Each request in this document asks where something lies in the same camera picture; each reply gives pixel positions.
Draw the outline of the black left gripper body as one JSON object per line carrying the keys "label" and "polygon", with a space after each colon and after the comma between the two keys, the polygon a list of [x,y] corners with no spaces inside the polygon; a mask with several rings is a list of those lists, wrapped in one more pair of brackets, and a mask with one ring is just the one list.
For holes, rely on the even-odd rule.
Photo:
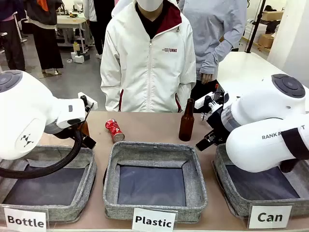
{"label": "black left gripper body", "polygon": [[96,141],[93,140],[91,137],[89,137],[88,135],[83,137],[83,140],[82,140],[83,148],[94,148],[95,145],[96,145]]}

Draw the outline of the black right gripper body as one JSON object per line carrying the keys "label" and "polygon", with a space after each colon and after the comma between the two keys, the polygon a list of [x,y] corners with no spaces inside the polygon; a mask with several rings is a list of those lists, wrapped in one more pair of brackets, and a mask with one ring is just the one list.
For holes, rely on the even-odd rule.
{"label": "black right gripper body", "polygon": [[216,93],[212,93],[211,96],[207,96],[205,99],[206,105],[211,109],[207,123],[212,130],[205,136],[208,145],[224,144],[230,134],[221,120],[224,104],[228,102],[229,95],[228,93],[220,93],[218,99],[215,99],[215,95]]}

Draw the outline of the grey hoodie person left hand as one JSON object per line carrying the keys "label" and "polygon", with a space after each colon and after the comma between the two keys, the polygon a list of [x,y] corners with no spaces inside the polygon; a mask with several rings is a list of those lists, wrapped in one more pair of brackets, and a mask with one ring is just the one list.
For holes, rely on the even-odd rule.
{"label": "grey hoodie person left hand", "polygon": [[207,84],[212,80],[213,74],[201,74],[201,83],[203,85]]}

